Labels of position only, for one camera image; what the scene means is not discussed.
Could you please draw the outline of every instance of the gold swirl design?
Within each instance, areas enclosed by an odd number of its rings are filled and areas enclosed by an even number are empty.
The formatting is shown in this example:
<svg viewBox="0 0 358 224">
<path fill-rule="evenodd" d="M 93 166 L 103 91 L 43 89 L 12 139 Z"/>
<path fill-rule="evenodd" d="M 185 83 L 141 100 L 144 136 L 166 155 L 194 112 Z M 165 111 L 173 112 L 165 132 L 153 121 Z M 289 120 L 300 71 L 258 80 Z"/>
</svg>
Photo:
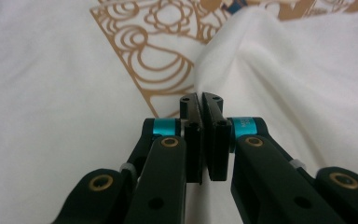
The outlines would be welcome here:
<svg viewBox="0 0 358 224">
<path fill-rule="evenodd" d="M 100 2 L 90 12 L 153 114 L 178 115 L 177 100 L 193 89 L 194 63 L 186 51 L 159 42 L 180 36 L 188 39 L 187 44 L 206 44 L 227 20 L 227 13 L 220 9 L 213 13 L 186 0 Z"/>
<path fill-rule="evenodd" d="M 164 16 L 167 13 L 171 14 L 169 20 Z M 183 27 L 190 24 L 192 14 L 192 7 L 181 1 L 161 1 L 150 8 L 150 13 L 145 16 L 145 22 L 152 24 L 157 30 L 171 34 L 187 33 L 188 29 L 183 31 Z"/>
</svg>

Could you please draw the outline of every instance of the white fabric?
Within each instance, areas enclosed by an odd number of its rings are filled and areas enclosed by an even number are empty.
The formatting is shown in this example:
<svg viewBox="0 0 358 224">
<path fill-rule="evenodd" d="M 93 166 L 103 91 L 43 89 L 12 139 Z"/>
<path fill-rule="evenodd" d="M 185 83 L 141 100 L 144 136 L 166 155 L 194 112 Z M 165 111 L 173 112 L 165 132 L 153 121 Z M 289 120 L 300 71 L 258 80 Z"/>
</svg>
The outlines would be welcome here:
<svg viewBox="0 0 358 224">
<path fill-rule="evenodd" d="M 119 170 L 153 117 L 97 4 L 0 1 L 0 223 L 50 223 L 83 175 Z"/>
<path fill-rule="evenodd" d="M 226 117 L 262 117 L 311 175 L 358 173 L 358 13 L 279 22 L 246 8 L 197 62 L 196 89 L 225 99 Z"/>
<path fill-rule="evenodd" d="M 89 13 L 96 4 L 0 1 L 0 224 L 51 222 L 83 175 L 119 169 L 152 117 Z M 226 116 L 265 118 L 272 136 L 311 171 L 337 164 L 358 172 L 356 27 L 358 14 L 281 24 L 244 10 L 203 52 L 198 88 L 224 97 Z M 316 94 L 321 80 L 334 91 Z M 229 181 L 205 182 L 189 185 L 187 223 L 241 223 Z"/>
</svg>

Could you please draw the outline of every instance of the bolt hole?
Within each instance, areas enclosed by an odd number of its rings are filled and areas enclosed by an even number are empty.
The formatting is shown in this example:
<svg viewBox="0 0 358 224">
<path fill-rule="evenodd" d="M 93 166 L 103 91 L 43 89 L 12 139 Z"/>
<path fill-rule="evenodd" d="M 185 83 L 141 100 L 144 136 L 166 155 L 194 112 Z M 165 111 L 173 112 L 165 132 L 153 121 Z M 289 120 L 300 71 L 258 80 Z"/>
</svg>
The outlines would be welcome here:
<svg viewBox="0 0 358 224">
<path fill-rule="evenodd" d="M 89 182 L 89 188 L 93 191 L 101 191 L 113 184 L 113 177 L 110 175 L 97 175 Z"/>
<path fill-rule="evenodd" d="M 248 137 L 245 139 L 245 142 L 252 147 L 261 147 L 264 144 L 261 139 L 258 139 L 256 137 Z"/>
<path fill-rule="evenodd" d="M 303 198 L 303 197 L 295 197 L 294 199 L 295 203 L 305 209 L 310 209 L 312 208 L 312 203 L 310 202 L 310 200 Z"/>
<path fill-rule="evenodd" d="M 176 147 L 179 144 L 179 141 L 175 138 L 164 138 L 162 139 L 161 144 L 164 147 Z"/>
<path fill-rule="evenodd" d="M 160 208 L 162 208 L 164 206 L 164 201 L 162 201 L 161 198 L 156 197 L 153 198 L 149 201 L 148 203 L 149 208 L 153 209 L 153 210 L 159 210 Z"/>
</svg>

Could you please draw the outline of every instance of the black mechanical arm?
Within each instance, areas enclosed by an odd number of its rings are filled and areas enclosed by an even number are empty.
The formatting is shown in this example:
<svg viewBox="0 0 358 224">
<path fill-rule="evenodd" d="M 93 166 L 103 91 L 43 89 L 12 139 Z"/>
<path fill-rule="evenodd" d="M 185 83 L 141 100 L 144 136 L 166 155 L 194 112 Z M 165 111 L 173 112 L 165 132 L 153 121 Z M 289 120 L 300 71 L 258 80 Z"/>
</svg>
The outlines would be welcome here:
<svg viewBox="0 0 358 224">
<path fill-rule="evenodd" d="M 358 223 L 358 174 L 338 167 L 311 177 L 261 118 L 223 117 L 223 99 L 180 99 L 179 119 L 146 119 L 120 171 L 85 175 L 53 223 L 184 223 L 186 183 L 226 181 L 244 223 Z"/>
</svg>

